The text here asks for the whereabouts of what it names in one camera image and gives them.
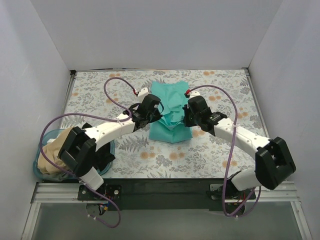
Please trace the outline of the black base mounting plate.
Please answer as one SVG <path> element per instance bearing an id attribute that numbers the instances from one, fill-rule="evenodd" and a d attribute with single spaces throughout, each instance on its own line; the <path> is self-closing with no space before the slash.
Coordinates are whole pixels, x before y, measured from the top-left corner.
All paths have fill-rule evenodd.
<path id="1" fill-rule="evenodd" d="M 105 178 L 97 190 L 120 210 L 205 209 L 222 211 L 212 196 L 222 178 Z"/>

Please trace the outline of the teal t shirt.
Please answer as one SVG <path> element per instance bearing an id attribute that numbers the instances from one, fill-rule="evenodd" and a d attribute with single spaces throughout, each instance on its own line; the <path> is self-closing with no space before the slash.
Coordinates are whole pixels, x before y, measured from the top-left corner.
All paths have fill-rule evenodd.
<path id="1" fill-rule="evenodd" d="M 161 100 L 158 107 L 162 118 L 150 124 L 149 139 L 154 141 L 175 144 L 192 138 L 192 130 L 185 127 L 183 107 L 188 99 L 185 92 L 189 85 L 185 81 L 177 83 L 159 83 L 154 81 L 151 93 Z"/>

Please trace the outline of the aluminium frame rail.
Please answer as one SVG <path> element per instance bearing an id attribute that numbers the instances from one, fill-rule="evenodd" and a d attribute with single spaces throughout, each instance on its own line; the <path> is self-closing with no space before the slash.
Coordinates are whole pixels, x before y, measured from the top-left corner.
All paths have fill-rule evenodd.
<path id="1" fill-rule="evenodd" d="M 31 198 L 31 208 L 21 238 L 23 240 L 30 240 L 32 238 L 42 203 L 96 204 L 103 202 L 102 200 L 97 199 L 82 200 L 81 196 L 85 196 L 88 191 L 80 190 L 80 187 L 81 184 L 79 183 L 37 183 Z M 262 187 L 258 202 L 289 202 L 302 239 L 312 239 L 311 232 L 301 207 L 301 198 L 294 182 L 285 181 L 274 190 Z"/>

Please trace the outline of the clear blue plastic basket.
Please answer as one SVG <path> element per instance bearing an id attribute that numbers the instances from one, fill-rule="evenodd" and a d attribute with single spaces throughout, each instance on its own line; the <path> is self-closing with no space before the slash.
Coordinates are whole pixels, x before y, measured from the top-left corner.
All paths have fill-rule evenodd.
<path id="1" fill-rule="evenodd" d="M 76 180 L 70 174 L 54 167 L 41 154 L 41 149 L 43 149 L 45 155 L 53 163 L 68 171 L 69 167 L 58 158 L 58 153 L 70 131 L 70 127 L 65 129 L 55 129 L 47 132 L 43 136 L 41 146 L 38 147 L 35 160 L 32 164 L 33 173 L 37 178 L 51 182 L 67 182 Z M 115 143 L 114 141 L 111 141 L 96 151 L 93 159 L 93 166 L 97 170 L 98 174 L 102 176 L 110 169 L 114 159 Z"/>

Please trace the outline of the beige t shirt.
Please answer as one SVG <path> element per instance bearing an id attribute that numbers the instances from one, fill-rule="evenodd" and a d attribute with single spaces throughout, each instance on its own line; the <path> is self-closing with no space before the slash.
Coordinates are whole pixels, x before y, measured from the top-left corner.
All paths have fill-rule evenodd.
<path id="1" fill-rule="evenodd" d="M 66 164 L 59 159 L 58 155 L 71 129 L 72 128 L 69 127 L 52 130 L 46 133 L 42 140 L 43 152 L 47 158 L 64 170 L 69 170 L 69 167 L 67 167 Z M 62 173 L 60 169 L 50 164 L 41 153 L 37 159 L 37 168 L 42 174 L 54 175 Z"/>

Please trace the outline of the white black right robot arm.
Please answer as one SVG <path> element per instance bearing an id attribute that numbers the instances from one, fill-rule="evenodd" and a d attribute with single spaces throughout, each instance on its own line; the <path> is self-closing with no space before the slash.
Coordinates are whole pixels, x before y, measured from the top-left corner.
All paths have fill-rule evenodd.
<path id="1" fill-rule="evenodd" d="M 226 185 L 215 190 L 215 194 L 225 191 L 228 198 L 254 187 L 274 190 L 296 171 L 296 165 L 286 141 L 257 135 L 243 127 L 234 126 L 225 114 L 212 112 L 201 95 L 192 95 L 183 107 L 184 125 L 198 126 L 204 132 L 226 140 L 246 152 L 254 159 L 255 166 L 232 174 Z"/>

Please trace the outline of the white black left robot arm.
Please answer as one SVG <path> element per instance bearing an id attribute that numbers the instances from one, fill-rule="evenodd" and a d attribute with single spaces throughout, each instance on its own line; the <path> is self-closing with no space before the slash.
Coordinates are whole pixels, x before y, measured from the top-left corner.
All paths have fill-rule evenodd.
<path id="1" fill-rule="evenodd" d="M 96 191 L 104 183 L 94 166 L 99 149 L 123 135 L 160 120 L 160 104 L 160 98 L 147 94 L 141 103 L 132 105 L 112 121 L 85 129 L 72 128 L 58 153 L 59 159 L 77 178 Z"/>

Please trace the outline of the black t shirt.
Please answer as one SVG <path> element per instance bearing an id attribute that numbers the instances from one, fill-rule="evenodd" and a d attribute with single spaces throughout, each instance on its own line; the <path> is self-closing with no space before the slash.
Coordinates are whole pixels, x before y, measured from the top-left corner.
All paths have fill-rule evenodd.
<path id="1" fill-rule="evenodd" d="M 103 175 L 110 169 L 115 158 L 115 143 L 111 141 L 96 151 L 93 166 Z"/>

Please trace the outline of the floral patterned table mat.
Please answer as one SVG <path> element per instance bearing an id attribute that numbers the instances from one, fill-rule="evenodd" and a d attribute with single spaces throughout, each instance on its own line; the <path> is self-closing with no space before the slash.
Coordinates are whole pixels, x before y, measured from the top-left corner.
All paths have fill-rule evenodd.
<path id="1" fill-rule="evenodd" d="M 238 70 L 123 70 L 79 72 L 62 128 L 101 124 L 137 102 L 133 90 L 155 90 L 161 120 L 115 140 L 115 159 L 105 178 L 222 178 L 252 168 L 238 147 L 183 124 L 184 92 L 196 88 L 213 112 L 256 135 L 267 136 L 246 72 Z"/>

